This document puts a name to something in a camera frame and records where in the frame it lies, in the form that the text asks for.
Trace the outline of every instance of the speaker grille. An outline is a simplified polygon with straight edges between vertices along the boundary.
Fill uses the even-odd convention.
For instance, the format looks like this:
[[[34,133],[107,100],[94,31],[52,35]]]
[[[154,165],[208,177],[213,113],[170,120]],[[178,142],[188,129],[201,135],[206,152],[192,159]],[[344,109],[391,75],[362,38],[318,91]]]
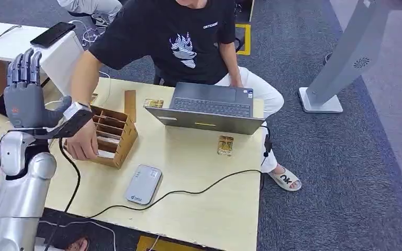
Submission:
[[[363,58],[357,59],[355,61],[355,63],[353,64],[353,66],[356,69],[365,68],[369,64],[370,61],[371,60],[369,58],[363,57]]]

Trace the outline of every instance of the wooden compartment box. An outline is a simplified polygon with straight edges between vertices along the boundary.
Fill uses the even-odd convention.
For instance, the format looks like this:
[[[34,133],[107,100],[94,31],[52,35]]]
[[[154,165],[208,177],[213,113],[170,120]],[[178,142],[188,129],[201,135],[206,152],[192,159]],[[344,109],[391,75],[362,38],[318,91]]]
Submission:
[[[91,106],[91,108],[94,114],[93,121],[96,125],[98,149],[114,153],[113,158],[98,156],[97,159],[91,161],[120,169],[138,137],[138,131],[130,117],[125,113],[96,106]],[[102,140],[101,137],[109,138],[113,142]]]

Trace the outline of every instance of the laptop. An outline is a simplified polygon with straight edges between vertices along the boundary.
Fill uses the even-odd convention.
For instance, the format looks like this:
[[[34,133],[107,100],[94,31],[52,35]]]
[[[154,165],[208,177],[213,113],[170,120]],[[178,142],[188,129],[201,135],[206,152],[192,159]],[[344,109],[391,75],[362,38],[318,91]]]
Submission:
[[[264,122],[252,118],[253,90],[249,88],[178,83],[170,109],[145,109],[167,126],[247,135]]]

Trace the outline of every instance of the robotic arm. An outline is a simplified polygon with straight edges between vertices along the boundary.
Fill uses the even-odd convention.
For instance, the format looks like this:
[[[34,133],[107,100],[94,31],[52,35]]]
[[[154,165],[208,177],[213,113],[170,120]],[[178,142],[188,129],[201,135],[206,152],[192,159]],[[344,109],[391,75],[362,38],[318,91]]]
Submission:
[[[44,105],[40,52],[27,50],[8,67],[6,111],[14,130],[0,142],[0,251],[32,251],[56,160],[48,140],[69,138],[92,118],[89,107],[71,97],[55,110]],[[57,125],[64,116],[64,122]]]

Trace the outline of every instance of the gray robotic hand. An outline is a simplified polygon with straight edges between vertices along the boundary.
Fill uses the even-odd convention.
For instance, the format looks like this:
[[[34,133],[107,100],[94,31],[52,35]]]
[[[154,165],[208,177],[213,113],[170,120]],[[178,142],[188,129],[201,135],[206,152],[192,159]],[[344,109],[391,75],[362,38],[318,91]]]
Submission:
[[[39,74],[41,56],[30,48],[8,66],[5,109],[15,128],[53,128],[72,103],[71,97],[65,96],[55,110],[45,108]]]

